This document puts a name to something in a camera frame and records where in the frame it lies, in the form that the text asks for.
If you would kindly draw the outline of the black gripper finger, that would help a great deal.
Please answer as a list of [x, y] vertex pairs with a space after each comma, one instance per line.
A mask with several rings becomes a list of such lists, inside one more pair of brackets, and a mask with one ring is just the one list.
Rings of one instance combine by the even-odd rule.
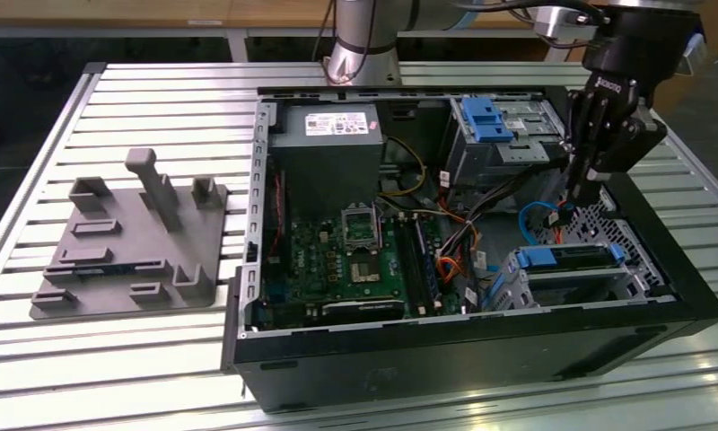
[[612, 91], [585, 88], [569, 91], [565, 142], [572, 146], [567, 170], [568, 202], [591, 206], [599, 200], [607, 171], [607, 124]]
[[584, 204], [591, 206], [600, 199], [600, 189], [615, 173], [627, 172], [663, 142], [665, 124], [653, 118], [652, 111], [639, 106], [636, 111], [595, 140], [595, 154], [585, 168]]

